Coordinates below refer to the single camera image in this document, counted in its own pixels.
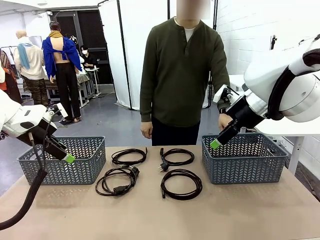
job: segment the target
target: wristwatch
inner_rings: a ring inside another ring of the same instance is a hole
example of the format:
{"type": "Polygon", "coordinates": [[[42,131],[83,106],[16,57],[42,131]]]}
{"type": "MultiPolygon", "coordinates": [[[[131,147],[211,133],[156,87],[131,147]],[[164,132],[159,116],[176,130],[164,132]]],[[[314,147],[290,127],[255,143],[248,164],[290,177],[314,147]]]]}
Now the wristwatch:
{"type": "Polygon", "coordinates": [[[224,108],[221,108],[221,109],[219,110],[219,113],[220,113],[220,114],[225,114],[226,111],[227,111],[227,109],[224,107],[224,108]]]}

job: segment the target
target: light blue scarf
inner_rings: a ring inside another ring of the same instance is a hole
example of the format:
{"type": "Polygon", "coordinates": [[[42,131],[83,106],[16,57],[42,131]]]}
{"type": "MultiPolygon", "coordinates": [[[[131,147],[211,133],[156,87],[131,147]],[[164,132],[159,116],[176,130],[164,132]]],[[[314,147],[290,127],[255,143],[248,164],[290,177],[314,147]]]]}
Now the light blue scarf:
{"type": "Polygon", "coordinates": [[[18,52],[19,52],[21,66],[25,67],[26,69],[30,69],[30,64],[29,64],[29,59],[28,59],[28,55],[27,55],[27,52],[26,52],[26,48],[32,47],[33,44],[31,43],[29,38],[25,37],[25,36],[21,37],[19,39],[19,41],[21,43],[18,44],[17,49],[18,49],[18,52]]]}

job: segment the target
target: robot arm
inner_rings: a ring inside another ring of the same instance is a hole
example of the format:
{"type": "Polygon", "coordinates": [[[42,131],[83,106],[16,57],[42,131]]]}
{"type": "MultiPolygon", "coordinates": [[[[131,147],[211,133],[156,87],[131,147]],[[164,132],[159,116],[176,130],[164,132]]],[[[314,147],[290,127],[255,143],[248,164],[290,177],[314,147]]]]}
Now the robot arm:
{"type": "Polygon", "coordinates": [[[223,86],[214,96],[230,101],[226,114],[233,121],[211,143],[216,149],[242,127],[254,128],[264,119],[308,122],[320,116],[320,34],[298,47],[270,51],[252,62],[244,74],[244,94],[223,86]]]}
{"type": "Polygon", "coordinates": [[[2,90],[0,90],[0,103],[0,140],[5,137],[17,138],[31,146],[29,133],[32,133],[36,145],[42,145],[45,139],[47,153],[56,159],[71,161],[70,155],[65,152],[66,146],[52,135],[57,130],[53,122],[68,116],[61,103],[48,109],[43,105],[21,106],[2,90]]]}

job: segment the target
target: green tape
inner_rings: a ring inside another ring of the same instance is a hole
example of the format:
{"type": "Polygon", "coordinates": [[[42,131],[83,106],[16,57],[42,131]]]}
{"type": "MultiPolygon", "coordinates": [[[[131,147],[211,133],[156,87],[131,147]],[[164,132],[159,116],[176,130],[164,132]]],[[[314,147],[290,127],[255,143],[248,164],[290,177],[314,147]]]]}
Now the green tape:
{"type": "Polygon", "coordinates": [[[213,148],[213,149],[217,149],[221,146],[220,142],[216,139],[214,140],[212,143],[210,143],[210,146],[213,148]]]}
{"type": "Polygon", "coordinates": [[[70,155],[69,153],[66,154],[64,160],[69,163],[69,164],[72,164],[74,162],[76,158],[72,155],[70,155]]]}

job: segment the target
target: perforated basket side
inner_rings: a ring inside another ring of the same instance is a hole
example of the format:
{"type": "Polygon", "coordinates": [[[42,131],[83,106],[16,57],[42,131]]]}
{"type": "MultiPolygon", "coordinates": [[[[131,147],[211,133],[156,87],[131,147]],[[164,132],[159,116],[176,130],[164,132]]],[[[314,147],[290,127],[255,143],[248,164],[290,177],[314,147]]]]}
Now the perforated basket side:
{"type": "MultiPolygon", "coordinates": [[[[106,163],[104,137],[58,137],[67,146],[67,152],[76,156],[73,163],[53,159],[47,154],[47,176],[43,185],[91,185],[106,163]]],[[[31,184],[39,164],[33,149],[18,158],[23,173],[31,184]]]]}
{"type": "Polygon", "coordinates": [[[202,137],[202,161],[213,184],[275,183],[287,153],[260,133],[238,134],[217,150],[210,143],[217,135],[202,137]]]}

